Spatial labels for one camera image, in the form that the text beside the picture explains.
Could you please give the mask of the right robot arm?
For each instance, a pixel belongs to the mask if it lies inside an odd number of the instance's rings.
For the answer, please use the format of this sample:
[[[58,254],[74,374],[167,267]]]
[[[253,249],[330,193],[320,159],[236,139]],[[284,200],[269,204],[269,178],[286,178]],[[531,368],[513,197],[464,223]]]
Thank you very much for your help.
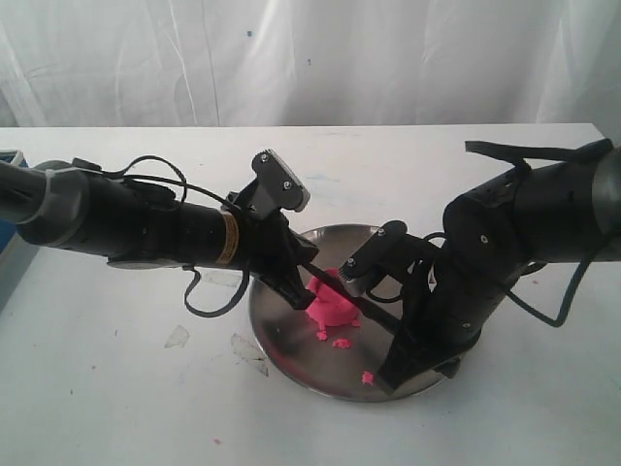
[[[557,315],[536,312],[558,328],[588,267],[620,257],[620,150],[610,140],[573,150],[468,141],[465,149],[510,169],[446,206],[440,246],[406,236],[391,255],[403,314],[377,372],[387,391],[428,372],[453,377],[522,277],[575,265]]]

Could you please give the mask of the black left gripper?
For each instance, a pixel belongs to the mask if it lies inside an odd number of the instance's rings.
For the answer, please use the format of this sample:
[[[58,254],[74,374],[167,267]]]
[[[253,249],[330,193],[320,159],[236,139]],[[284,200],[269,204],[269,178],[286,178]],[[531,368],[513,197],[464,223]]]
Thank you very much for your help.
[[[312,263],[318,246],[293,231],[282,210],[260,218],[245,195],[229,193],[226,199],[238,208],[245,222],[244,249],[251,272],[292,309],[305,310],[313,293],[303,284],[298,268]]]

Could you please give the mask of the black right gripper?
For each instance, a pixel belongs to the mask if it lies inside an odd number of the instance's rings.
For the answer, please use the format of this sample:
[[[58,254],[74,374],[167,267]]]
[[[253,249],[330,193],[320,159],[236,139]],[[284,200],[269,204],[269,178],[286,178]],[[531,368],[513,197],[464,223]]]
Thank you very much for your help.
[[[514,285],[512,233],[451,233],[441,247],[408,235],[405,244],[415,265],[402,287],[399,332],[377,370],[383,391],[429,371],[429,359],[442,359],[434,371],[453,379]]]

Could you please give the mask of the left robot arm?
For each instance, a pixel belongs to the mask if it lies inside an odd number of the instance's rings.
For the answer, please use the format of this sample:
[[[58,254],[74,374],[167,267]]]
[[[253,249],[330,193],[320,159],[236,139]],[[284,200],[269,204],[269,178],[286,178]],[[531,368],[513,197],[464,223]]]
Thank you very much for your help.
[[[314,299],[299,269],[317,247],[293,232],[285,211],[301,212],[310,195],[271,150],[254,156],[254,180],[218,197],[218,208],[187,202],[182,173],[173,180],[106,172],[81,159],[36,167],[1,164],[1,217],[27,243],[103,256],[119,269],[239,270],[231,301],[206,317],[222,316],[257,279],[293,309]]]

